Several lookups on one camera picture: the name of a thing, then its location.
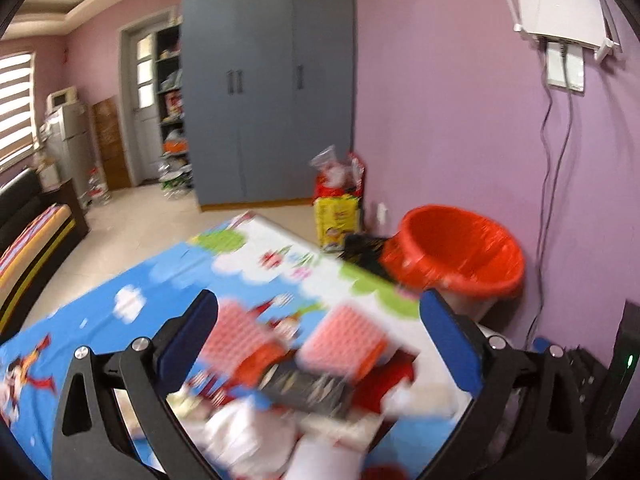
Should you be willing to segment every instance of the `wooden cabinet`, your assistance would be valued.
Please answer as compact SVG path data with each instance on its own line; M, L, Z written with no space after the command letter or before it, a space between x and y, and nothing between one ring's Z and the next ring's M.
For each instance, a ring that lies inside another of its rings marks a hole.
M309 197L351 146L353 0L183 0L182 96L202 205Z
M131 187L120 135L118 108L113 97L93 105L92 114L107 186L109 189Z

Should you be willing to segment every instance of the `pink wall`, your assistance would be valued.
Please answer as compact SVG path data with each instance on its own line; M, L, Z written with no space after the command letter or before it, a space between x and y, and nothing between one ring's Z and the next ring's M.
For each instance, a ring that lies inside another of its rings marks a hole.
M16 52L35 52L34 106L36 124L44 120L47 96L65 87L64 36L35 36L22 40L0 41L0 56Z
M123 0L104 10L67 37L66 81L78 87L89 105L119 94L118 29L181 0Z
M518 344L538 305L533 286L545 169L545 93L536 52L511 31L505 0L357 0L355 147L368 164L367 206L385 203L395 231L425 203L475 210L506 225L529 271L507 334ZM586 93L560 179L539 333L611 356L625 299L640 301L640 43L612 12L625 61L588 60ZM554 91L554 159L567 96Z

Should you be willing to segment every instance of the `striped bedding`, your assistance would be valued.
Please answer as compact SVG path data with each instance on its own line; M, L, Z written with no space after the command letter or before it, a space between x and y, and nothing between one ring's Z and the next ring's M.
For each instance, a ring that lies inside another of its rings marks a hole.
M40 267L74 226L69 206L54 204L4 252L0 258L0 330Z

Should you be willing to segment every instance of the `metal screw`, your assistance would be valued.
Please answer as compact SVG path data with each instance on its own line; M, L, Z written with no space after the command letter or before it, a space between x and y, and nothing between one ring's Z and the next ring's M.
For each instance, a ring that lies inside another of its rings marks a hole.
M504 350L507 348L507 342L499 335L492 335L489 338L489 345L491 345L491 348L494 350Z
M74 356L76 357L76 359L84 359L88 355L89 355L89 349L86 346L81 346L79 348L76 348L76 351L74 352Z
M133 343L131 343L131 348L133 348L136 352L142 352L146 350L149 346L149 339L146 337L139 337Z
M553 357L562 357L564 355L564 350L562 350L562 348L559 347L558 345L551 345L549 347L549 353Z

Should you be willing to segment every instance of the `play mat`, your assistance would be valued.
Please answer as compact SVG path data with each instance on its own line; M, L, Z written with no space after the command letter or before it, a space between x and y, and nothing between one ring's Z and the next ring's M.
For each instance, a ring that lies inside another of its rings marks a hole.
M413 364L387 365L385 377L393 380L391 385L402 377L416 384L454 386L420 322L416 297L246 213L113 278L0 348L2 416L48 478L58 396L74 349L113 352L139 336L152 337L165 320L183 314L203 288L219 301L241 304L290 348L306 341L329 309L356 305L416 356ZM186 384L212 402L250 394L210 373L201 360ZM416 478L468 405L470 397L456 391L459 410L453 420L398 420L369 454L367 465L400 463ZM137 442L136 447L143 460L150 459L148 446Z

